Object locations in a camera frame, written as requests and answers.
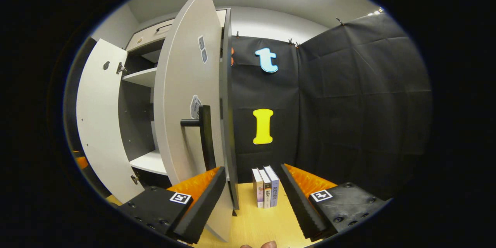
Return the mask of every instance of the orange object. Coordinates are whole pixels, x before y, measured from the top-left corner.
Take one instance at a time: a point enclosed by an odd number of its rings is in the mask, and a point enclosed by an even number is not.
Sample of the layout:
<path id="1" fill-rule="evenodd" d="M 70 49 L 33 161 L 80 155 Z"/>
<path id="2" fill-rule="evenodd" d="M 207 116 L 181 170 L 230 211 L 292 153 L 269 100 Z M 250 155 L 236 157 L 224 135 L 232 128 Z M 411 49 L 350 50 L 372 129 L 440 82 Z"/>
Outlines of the orange object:
<path id="1" fill-rule="evenodd" d="M 300 187 L 305 197 L 310 196 L 311 193 L 315 193 L 321 190 L 326 190 L 329 188 L 336 187 L 337 184 L 332 183 L 331 181 L 325 180 L 316 176 L 315 174 L 311 174 L 310 172 L 305 172 L 304 170 L 300 170 L 297 167 L 293 167 L 292 165 L 284 164 L 289 170 L 290 174 L 295 179 L 296 183 Z"/>
<path id="2" fill-rule="evenodd" d="M 212 170 L 204 172 L 203 174 L 199 174 L 195 177 L 191 177 L 190 179 L 186 179 L 183 182 L 167 188 L 167 190 L 191 195 L 191 197 L 193 198 L 193 202 L 186 211 L 187 213 L 193 207 L 195 202 L 200 198 L 201 194 L 205 192 L 206 188 L 219 169 L 220 167 L 216 167 Z"/>
<path id="3" fill-rule="evenodd" d="M 86 157 L 78 157 L 76 158 L 76 162 L 78 163 L 80 169 L 84 169 L 85 167 L 88 167 L 88 161 Z"/>

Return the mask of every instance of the cabinet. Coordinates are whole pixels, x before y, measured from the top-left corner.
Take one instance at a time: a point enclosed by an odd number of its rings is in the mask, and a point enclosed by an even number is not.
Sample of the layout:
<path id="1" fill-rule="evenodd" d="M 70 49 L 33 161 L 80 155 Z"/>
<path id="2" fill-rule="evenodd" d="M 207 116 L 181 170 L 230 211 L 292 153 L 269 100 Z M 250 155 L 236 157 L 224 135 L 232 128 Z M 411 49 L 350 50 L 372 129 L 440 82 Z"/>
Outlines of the cabinet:
<path id="1" fill-rule="evenodd" d="M 237 204 L 233 131 L 226 129 L 229 119 L 223 117 L 232 115 L 224 88 L 231 65 L 222 62 L 230 62 L 231 52 L 221 51 L 230 45 L 230 12 L 216 11 L 212 0 L 189 0 L 167 22 L 156 34 L 134 34 L 144 39 L 139 46 L 130 42 L 126 50 L 97 42 L 78 88 L 80 139 L 99 179 L 125 203 L 143 191 L 133 167 L 168 176 L 172 184 L 206 171 L 200 131 L 180 125 L 181 119 L 191 119 L 191 100 L 198 96 L 211 107 L 216 165 L 230 170 L 231 179 L 206 227 L 227 240 L 233 201 Z M 156 51 L 157 45 L 160 56 L 154 65 L 141 55 Z"/>

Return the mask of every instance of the white shelf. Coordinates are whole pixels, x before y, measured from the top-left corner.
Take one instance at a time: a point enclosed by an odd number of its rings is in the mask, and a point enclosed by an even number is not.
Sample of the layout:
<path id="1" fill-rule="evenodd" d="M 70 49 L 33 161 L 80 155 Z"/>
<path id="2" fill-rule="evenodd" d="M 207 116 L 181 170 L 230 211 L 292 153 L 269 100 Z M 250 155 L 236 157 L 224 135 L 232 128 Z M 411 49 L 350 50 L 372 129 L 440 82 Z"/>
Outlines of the white shelf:
<path id="1" fill-rule="evenodd" d="M 138 73 L 124 76 L 122 80 L 139 85 L 144 85 L 147 87 L 154 87 L 156 72 L 157 72 L 156 68 L 151 68 L 148 70 L 140 71 Z"/>
<path id="2" fill-rule="evenodd" d="M 131 162 L 129 162 L 131 166 L 136 167 L 137 169 L 153 172 L 154 174 L 162 174 L 167 175 L 165 171 L 164 164 L 162 162 L 162 158 L 160 156 L 160 151 L 155 149 L 154 151 L 147 153 L 139 158 L 135 158 Z"/>

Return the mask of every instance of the book spine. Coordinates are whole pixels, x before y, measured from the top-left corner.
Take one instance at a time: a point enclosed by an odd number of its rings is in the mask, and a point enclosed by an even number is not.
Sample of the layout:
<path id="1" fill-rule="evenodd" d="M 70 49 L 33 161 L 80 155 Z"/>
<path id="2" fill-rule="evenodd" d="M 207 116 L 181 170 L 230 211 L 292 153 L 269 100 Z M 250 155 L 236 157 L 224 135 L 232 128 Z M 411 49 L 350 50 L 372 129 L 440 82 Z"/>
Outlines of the book spine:
<path id="1" fill-rule="evenodd" d="M 263 208 L 264 207 L 264 186 L 263 186 L 263 182 L 262 181 L 259 181 L 257 182 L 257 206 L 259 208 Z"/>
<path id="2" fill-rule="evenodd" d="M 265 184 L 265 195 L 263 196 L 263 207 L 270 207 L 270 193 L 272 191 L 272 183 Z"/>
<path id="3" fill-rule="evenodd" d="M 277 196 L 279 195 L 279 180 L 273 181 L 272 182 L 272 192 L 271 192 L 271 198 L 270 198 L 270 206 L 276 206 L 277 205 Z"/>

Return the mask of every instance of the open cabinet door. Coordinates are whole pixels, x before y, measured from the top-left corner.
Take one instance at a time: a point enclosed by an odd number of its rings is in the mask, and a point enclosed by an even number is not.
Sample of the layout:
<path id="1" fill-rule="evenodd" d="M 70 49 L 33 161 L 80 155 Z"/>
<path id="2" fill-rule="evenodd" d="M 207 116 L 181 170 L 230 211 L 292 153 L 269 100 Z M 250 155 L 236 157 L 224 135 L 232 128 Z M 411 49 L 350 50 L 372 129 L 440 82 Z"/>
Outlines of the open cabinet door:
<path id="1" fill-rule="evenodd" d="M 216 166 L 224 166 L 220 121 L 219 66 L 222 27 L 212 0 L 188 0 L 165 38 L 154 87 L 157 143 L 167 175 L 175 185 L 206 170 L 198 127 L 182 127 L 193 119 L 191 107 L 210 106 Z M 232 218 L 225 186 L 206 228 L 228 241 Z"/>
<path id="2" fill-rule="evenodd" d="M 99 39 L 90 53 L 79 81 L 76 117 L 79 138 L 89 164 L 105 187 L 125 203 L 144 191 L 134 181 L 133 169 L 122 144 L 119 86 L 127 52 Z"/>

